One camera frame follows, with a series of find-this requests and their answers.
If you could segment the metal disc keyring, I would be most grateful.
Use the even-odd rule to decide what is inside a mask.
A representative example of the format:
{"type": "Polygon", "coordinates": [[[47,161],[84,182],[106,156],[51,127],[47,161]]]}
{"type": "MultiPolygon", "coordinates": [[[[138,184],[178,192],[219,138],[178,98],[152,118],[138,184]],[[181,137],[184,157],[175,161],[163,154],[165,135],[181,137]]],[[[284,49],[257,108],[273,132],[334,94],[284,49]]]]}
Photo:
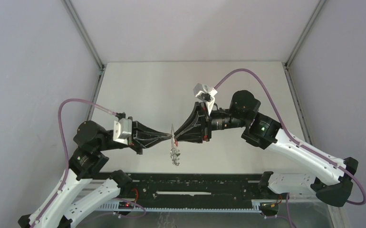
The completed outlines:
{"type": "Polygon", "coordinates": [[[180,165],[180,151],[178,150],[178,147],[175,146],[175,131],[174,131],[174,126],[173,124],[171,125],[171,151],[170,151],[170,158],[172,160],[172,164],[174,166],[179,166],[180,165]]]}

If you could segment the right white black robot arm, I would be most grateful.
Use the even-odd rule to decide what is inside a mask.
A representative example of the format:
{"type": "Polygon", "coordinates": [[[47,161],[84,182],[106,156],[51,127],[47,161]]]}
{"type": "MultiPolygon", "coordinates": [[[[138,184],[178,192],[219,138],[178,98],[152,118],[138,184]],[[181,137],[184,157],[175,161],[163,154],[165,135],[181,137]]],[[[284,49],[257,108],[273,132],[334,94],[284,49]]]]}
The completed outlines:
{"type": "Polygon", "coordinates": [[[349,202],[354,185],[352,175],[357,160],[335,158],[313,148],[310,144],[285,131],[283,125],[259,113],[260,101],[247,90],[233,94],[229,108],[213,110],[211,96],[200,93],[188,119],[177,130],[172,130],[171,156],[177,158],[179,142],[203,143],[209,141],[213,131],[243,128],[241,135],[246,143],[276,152],[307,169],[307,173],[263,173],[258,193],[265,199],[275,194],[314,193],[331,206],[342,207],[349,202]]]}

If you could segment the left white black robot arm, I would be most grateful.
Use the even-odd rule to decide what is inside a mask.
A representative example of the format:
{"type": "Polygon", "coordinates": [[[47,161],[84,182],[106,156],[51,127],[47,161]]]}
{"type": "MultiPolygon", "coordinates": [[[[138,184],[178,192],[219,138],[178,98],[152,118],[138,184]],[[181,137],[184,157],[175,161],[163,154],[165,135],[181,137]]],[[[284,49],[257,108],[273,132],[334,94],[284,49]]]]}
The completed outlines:
{"type": "Polygon", "coordinates": [[[143,149],[172,138],[173,133],[159,132],[126,118],[115,121],[113,130],[106,130],[94,121],[82,123],[74,137],[77,149],[56,188],[34,213],[21,216],[18,224],[22,228],[75,228],[108,200],[131,194],[132,179],[117,170],[98,188],[76,200],[109,160],[103,151],[131,148],[142,154],[143,149]]]}

